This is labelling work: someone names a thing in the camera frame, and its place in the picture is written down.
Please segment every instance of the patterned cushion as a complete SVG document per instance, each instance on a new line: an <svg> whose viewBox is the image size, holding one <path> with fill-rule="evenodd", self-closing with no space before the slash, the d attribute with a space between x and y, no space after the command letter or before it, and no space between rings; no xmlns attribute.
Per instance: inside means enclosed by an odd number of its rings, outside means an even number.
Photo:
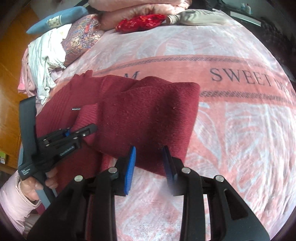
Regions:
<svg viewBox="0 0 296 241"><path fill-rule="evenodd" d="M72 24L67 38L62 41L66 52L65 67L94 46L104 33L99 27L97 14L87 15Z"/></svg>
<svg viewBox="0 0 296 241"><path fill-rule="evenodd" d="M87 9L82 6L56 12L55 14L48 16L47 18L30 27L27 31L27 34L43 34L53 28L58 28L66 24L74 23L76 20L86 16L87 14Z"/></svg>

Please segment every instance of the sweater sleeve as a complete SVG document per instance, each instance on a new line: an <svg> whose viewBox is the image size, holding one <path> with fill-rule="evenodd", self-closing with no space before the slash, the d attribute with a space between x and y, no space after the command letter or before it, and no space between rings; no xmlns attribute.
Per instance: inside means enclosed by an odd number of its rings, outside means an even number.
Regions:
<svg viewBox="0 0 296 241"><path fill-rule="evenodd" d="M33 204L21 192L18 172L15 172L0 189L0 205L13 226L21 234L24 233L26 218L39 204L40 201Z"/></svg>

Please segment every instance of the blue pillow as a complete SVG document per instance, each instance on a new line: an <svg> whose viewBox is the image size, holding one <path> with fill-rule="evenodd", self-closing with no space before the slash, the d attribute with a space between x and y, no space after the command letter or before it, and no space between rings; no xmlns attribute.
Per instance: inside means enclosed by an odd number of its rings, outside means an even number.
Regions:
<svg viewBox="0 0 296 241"><path fill-rule="evenodd" d="M48 16L47 18L30 27L30 29L27 31L27 34L43 34L53 28L58 28L66 24L74 23L86 15L88 15L88 11L83 6L73 7L56 12L55 14Z"/></svg>

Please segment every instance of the person's arm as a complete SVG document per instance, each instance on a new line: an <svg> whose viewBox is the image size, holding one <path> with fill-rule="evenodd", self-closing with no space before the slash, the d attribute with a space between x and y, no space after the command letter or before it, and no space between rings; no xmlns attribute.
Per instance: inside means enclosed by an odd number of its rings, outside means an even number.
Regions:
<svg viewBox="0 0 296 241"><path fill-rule="evenodd" d="M46 185L52 189L57 187L56 173L56 169L50 171L46 180ZM40 204L35 189L42 188L43 186L32 177L21 181L18 172L15 172L0 189L0 205L20 234L24 233L29 214Z"/></svg>

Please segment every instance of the pink comforter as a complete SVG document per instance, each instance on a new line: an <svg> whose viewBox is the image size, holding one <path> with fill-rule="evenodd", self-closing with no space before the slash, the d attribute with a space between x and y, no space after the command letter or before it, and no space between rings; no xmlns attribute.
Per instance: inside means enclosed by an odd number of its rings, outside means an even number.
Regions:
<svg viewBox="0 0 296 241"><path fill-rule="evenodd" d="M296 94L263 44L225 18L223 26L106 32L63 72L52 95L88 69L95 76L198 83L199 112L185 165L203 176L223 175L272 238L296 205ZM113 165L113 158L104 158ZM179 240L183 198L166 194L164 177L136 168L130 195L115 199L118 240Z"/></svg>

